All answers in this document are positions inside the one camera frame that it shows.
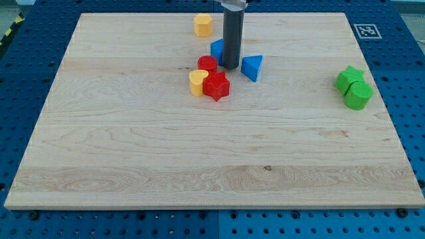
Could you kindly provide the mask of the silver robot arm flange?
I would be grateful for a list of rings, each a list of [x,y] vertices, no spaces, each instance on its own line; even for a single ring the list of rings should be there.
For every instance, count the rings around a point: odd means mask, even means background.
[[[215,0],[219,2],[225,9],[229,11],[242,11],[247,8],[249,2],[247,0]]]

